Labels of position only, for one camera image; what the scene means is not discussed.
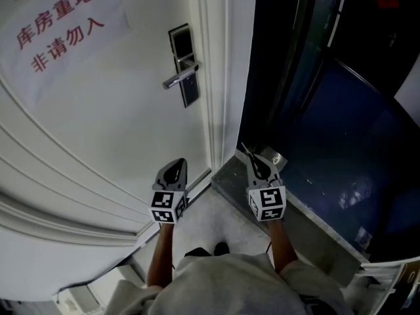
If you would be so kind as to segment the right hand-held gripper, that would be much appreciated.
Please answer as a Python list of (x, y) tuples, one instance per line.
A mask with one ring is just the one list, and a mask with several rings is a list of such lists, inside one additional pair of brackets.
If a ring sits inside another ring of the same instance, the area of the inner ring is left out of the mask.
[(256, 154), (246, 154), (247, 199), (259, 221), (283, 219), (286, 208), (285, 186), (270, 162)]

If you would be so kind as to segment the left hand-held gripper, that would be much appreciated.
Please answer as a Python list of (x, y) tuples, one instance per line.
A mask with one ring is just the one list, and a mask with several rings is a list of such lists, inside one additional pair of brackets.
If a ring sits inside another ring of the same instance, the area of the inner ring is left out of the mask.
[(176, 224), (187, 210), (187, 172), (188, 164), (184, 158), (177, 162), (170, 161), (157, 172), (150, 206), (150, 216), (154, 222)]

